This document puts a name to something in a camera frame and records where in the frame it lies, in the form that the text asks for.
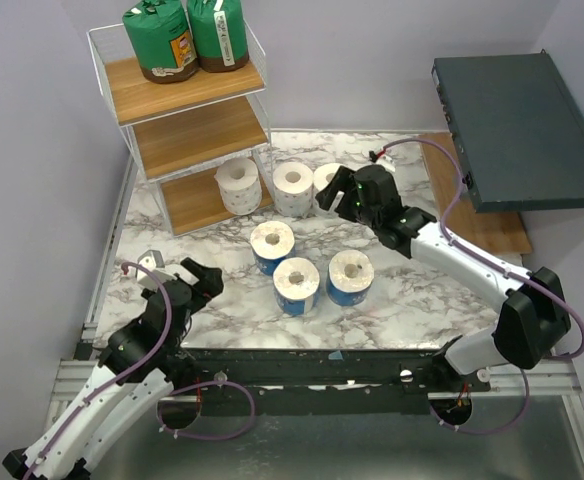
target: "wooden shelf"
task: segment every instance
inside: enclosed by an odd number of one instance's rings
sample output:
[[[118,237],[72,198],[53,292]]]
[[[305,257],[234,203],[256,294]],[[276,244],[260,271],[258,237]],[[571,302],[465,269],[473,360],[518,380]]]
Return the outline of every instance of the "wooden shelf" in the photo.
[[[174,235],[234,217],[223,205],[215,173],[216,168],[212,168],[161,184]],[[260,207],[265,207],[272,204],[272,198],[263,178],[260,180],[263,190]]]
[[[184,82],[160,85],[146,80],[136,58],[105,65],[119,125],[129,125],[264,88],[249,62],[234,72],[199,70]]]
[[[432,133],[421,138],[433,140],[456,158],[448,133]],[[439,214],[443,214],[455,194],[456,172],[450,161],[437,149],[422,145],[425,167],[430,177]],[[476,213],[472,202],[461,199],[448,218],[450,230],[492,254],[531,253],[532,245],[516,212]]]
[[[148,178],[268,141],[245,97],[143,122],[133,128]]]

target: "white wire rack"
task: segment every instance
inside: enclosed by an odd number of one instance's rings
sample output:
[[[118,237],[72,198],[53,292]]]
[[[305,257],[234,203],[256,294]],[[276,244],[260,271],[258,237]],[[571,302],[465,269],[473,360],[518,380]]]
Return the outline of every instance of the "white wire rack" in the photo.
[[[211,168],[217,168],[225,161],[230,158],[239,156],[251,156],[255,159],[261,175],[264,177],[265,184],[273,195],[272,190],[272,161],[271,161],[271,142],[272,142],[272,129],[270,126],[270,119],[267,113],[267,68],[266,68],[266,56],[263,47],[257,40],[254,32],[250,26],[245,24],[246,37],[248,43],[248,51],[250,54],[250,61],[259,73],[261,80],[263,82],[262,88],[254,89],[248,93],[238,93],[237,95],[225,96],[219,99],[214,99],[212,101],[206,102],[204,104],[198,104],[193,106],[184,106],[182,109],[176,109],[165,114],[157,115],[147,120],[142,121],[152,121],[158,118],[162,118],[169,115],[176,115],[194,108],[201,108],[213,103],[223,102],[230,100],[232,98],[246,96],[247,100],[257,118],[259,125],[263,129],[266,135],[266,142],[260,145],[253,145],[250,148],[243,149],[240,151],[233,152],[231,154],[225,155],[223,157],[217,157],[193,166],[182,168],[168,174],[162,175],[160,177],[148,179],[145,174],[145,168],[143,164],[143,158],[141,151],[136,139],[136,134],[134,131],[134,125],[139,122],[130,122],[124,125],[120,125],[121,135],[125,143],[127,144],[132,157],[139,169],[139,175],[141,178],[149,184],[150,191],[157,206],[161,210],[164,217],[165,227],[173,232],[173,228],[170,221],[170,212],[163,195],[163,190],[161,184],[182,178],[193,173],[201,172]],[[88,42],[90,45],[90,51],[92,53],[92,60],[94,63],[94,70],[96,73],[97,81],[99,84],[99,90],[105,103],[112,113],[113,117],[117,119],[116,108],[114,104],[114,99],[112,96],[112,90],[110,87],[110,82],[108,80],[107,72],[105,66],[108,63],[117,62],[120,60],[126,60],[134,57],[134,49],[125,31],[125,27],[122,23],[116,25],[109,25],[106,27],[100,27],[92,29],[88,32]]]

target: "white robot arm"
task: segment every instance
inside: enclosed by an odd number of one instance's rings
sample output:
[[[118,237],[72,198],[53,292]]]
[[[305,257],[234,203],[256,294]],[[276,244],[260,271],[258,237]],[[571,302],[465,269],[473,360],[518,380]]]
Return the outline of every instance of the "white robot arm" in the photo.
[[[442,230],[429,213],[403,205],[394,177],[382,166],[356,172],[340,167],[316,199],[327,209],[340,194],[335,209],[339,217],[368,226],[385,247],[455,278],[499,314],[495,326],[443,348],[447,367],[457,374],[505,363],[533,368],[570,329],[567,312],[540,293],[545,290],[563,300],[554,272],[528,272]]]
[[[172,379],[183,364],[176,355],[191,315],[223,291],[220,269],[189,258],[181,265],[198,279],[194,285],[167,273],[157,251],[139,259],[135,275],[145,287],[145,312],[111,335],[90,378],[52,428],[6,456],[3,465],[14,478],[89,478],[110,446],[174,390]]]

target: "marble surface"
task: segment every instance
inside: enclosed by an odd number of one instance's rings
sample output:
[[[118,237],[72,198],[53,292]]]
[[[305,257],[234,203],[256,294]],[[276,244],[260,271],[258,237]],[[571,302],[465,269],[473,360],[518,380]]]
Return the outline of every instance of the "marble surface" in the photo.
[[[298,160],[312,169],[329,162],[350,167],[367,164],[365,152],[400,138],[396,134],[274,133],[273,163]],[[434,198],[418,144],[392,151],[396,179],[405,204],[435,213]],[[252,229],[267,220],[292,227],[297,255],[321,272],[321,297],[301,317],[283,314],[273,295],[271,277],[261,274],[249,245]],[[137,181],[125,219],[114,269],[98,320],[95,347],[144,306],[141,288],[121,273],[123,260],[148,249],[160,250],[168,270],[184,270],[186,256],[221,267],[225,291],[194,317],[184,345],[223,348],[437,348],[496,319],[472,292],[452,278],[382,247],[360,225],[310,216],[286,218],[273,207],[173,238],[163,230],[159,209],[147,186]],[[339,307],[325,294],[331,257],[345,249],[366,253],[375,268],[367,299],[355,307]],[[520,264],[520,256],[508,256]]]

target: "toilet paper roll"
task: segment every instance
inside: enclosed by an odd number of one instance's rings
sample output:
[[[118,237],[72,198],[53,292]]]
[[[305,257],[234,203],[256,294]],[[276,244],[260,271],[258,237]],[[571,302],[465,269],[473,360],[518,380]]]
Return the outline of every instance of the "toilet paper roll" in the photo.
[[[252,230],[250,245],[256,265],[266,275],[272,275],[286,258],[293,257],[294,234],[283,222],[265,222]]]
[[[274,205],[281,215],[303,217],[312,208],[312,170],[299,162],[286,162],[273,174]]]
[[[325,189],[334,177],[336,171],[341,167],[340,163],[328,163],[326,165],[321,165],[314,171],[314,191],[312,194],[312,211],[315,215],[321,217],[335,217],[336,213],[334,213],[334,209],[337,207],[341,198],[343,198],[343,192],[339,192],[332,202],[332,206],[329,210],[323,210],[319,207],[319,202],[316,201],[316,194],[319,193],[321,190]]]
[[[319,271],[305,258],[288,258],[274,271],[274,295],[289,315],[309,312],[319,299]]]
[[[221,165],[214,176],[219,184],[225,208],[235,215],[256,210],[262,199],[259,171],[252,159],[232,158]]]
[[[344,307],[365,300],[374,280],[374,267],[370,259],[358,250],[337,253],[328,267],[328,297]]]
[[[259,170],[251,158],[231,158],[216,170],[214,178],[225,191],[241,191],[259,181]]]

